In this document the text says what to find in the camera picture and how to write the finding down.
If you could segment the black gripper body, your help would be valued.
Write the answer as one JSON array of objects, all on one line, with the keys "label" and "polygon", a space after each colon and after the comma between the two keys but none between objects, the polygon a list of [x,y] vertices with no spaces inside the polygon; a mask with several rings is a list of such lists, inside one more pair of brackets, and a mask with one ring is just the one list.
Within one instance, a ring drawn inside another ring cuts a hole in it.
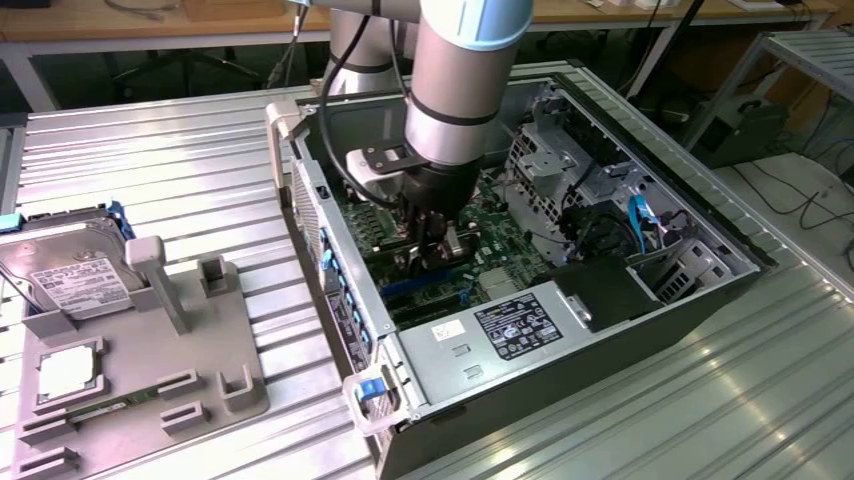
[{"label": "black gripper body", "polygon": [[479,161],[447,166],[427,162],[403,172],[400,212],[407,224],[425,214],[456,221],[473,195],[480,173]]}]

